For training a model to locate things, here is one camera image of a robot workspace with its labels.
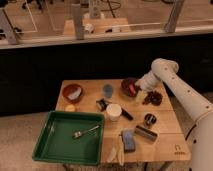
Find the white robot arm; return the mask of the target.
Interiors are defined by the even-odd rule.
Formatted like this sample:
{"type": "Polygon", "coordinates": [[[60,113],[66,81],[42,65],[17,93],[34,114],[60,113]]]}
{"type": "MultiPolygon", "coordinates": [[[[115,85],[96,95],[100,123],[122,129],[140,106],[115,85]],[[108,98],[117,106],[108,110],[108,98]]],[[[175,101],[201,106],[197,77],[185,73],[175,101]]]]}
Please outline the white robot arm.
{"type": "Polygon", "coordinates": [[[195,122],[192,146],[191,171],[213,171],[213,103],[184,82],[178,75],[179,65],[173,60],[158,58],[151,70],[137,82],[143,91],[150,92],[162,81],[175,95],[195,122]]]}

